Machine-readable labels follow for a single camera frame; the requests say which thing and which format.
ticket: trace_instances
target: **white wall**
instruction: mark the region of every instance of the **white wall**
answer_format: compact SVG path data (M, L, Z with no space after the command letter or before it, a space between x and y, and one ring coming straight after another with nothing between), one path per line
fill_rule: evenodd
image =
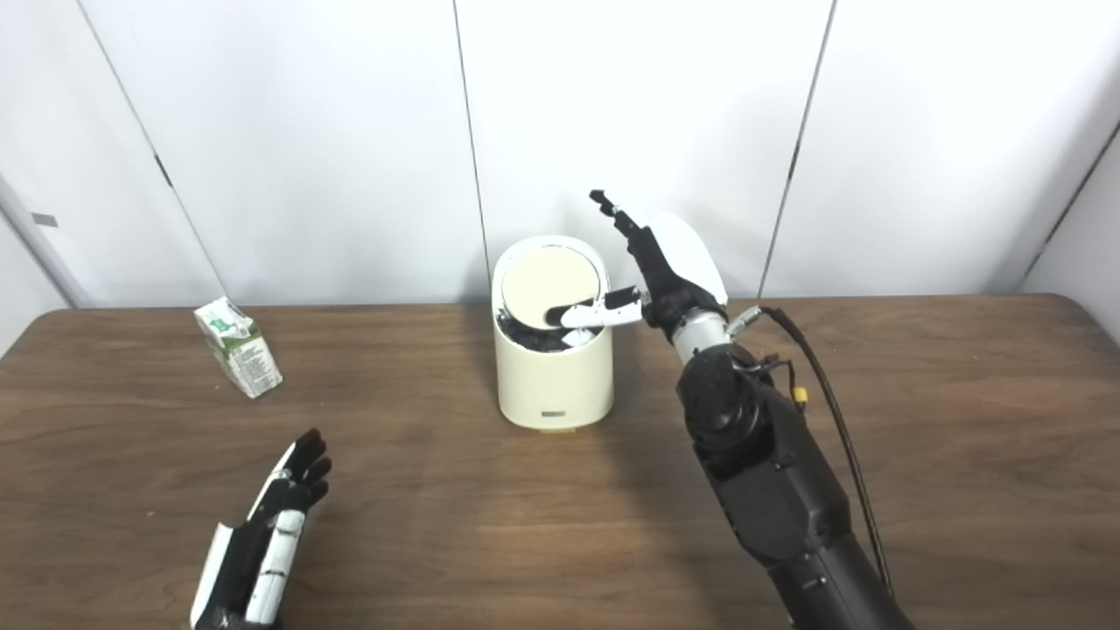
M486 294L449 1L85 6L235 303Z
M615 286L637 269L587 198L670 211L755 295L829 0L459 2L494 265L514 242L591 243Z
M1120 3L838 7L778 222L828 0L0 0L0 204L80 306L478 297L547 232L634 281L592 187L735 295L775 226L766 295L1010 290L1116 123Z
M1101 158L1046 244L1023 290L1056 293L1089 311L1120 342L1120 143Z
M36 317L66 303L0 216L0 356Z
M1120 112L1120 2L840 0L764 293L1001 293Z
M222 293L72 0L0 0L0 205L78 306Z

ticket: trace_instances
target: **silver metal connector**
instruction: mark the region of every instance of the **silver metal connector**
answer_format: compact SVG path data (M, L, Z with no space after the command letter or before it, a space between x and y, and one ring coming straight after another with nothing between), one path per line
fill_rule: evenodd
M739 333L747 330L747 326L757 322L758 318L762 316L763 316L763 309L759 308L758 306L752 306L750 308L747 308L746 311L740 313L738 317L727 323L727 336L735 339L736 336L739 335Z

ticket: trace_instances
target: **wooden table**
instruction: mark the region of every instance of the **wooden table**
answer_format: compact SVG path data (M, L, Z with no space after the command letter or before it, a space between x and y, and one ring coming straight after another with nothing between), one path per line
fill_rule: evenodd
M830 372L918 628L1120 623L1120 354L1084 312L776 303ZM289 630L786 628L693 460L659 333L617 334L605 421L542 435L497 410L483 306L248 311L286 377L255 401L187 309L55 313L0 361L0 627L187 628L214 525L318 426L336 467ZM775 326L746 344L813 385ZM810 416L847 483L819 396Z

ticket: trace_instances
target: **trash can lid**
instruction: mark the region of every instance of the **trash can lid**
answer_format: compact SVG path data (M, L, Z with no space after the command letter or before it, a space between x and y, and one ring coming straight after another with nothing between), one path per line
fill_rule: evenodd
M576 304L599 295L599 276L584 254L563 245L547 245L510 261L502 279L502 299L515 319L549 330L544 314L553 306Z

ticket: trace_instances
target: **black robotic finger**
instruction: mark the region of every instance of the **black robotic finger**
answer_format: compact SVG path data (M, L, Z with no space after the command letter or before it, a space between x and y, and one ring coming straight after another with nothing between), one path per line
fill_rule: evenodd
M330 472L333 463L330 462L330 457L323 457L321 460L315 462L314 464L311 464L310 467L307 469L307 472L304 473L302 480L297 480L297 481L299 481L299 483L304 485L314 485L315 482L327 476L327 473Z
M302 479L308 466L327 452L327 443L323 441L319 429L312 428L291 445L291 451L284 460L283 467L293 479Z
M318 503L320 499L323 499L324 497L327 495L327 492L330 491L330 484L327 483L327 480L323 479L323 480L319 480L319 481L312 483L309 487L309 490L310 490L310 493L311 493L311 503L310 504L314 506L314 504Z

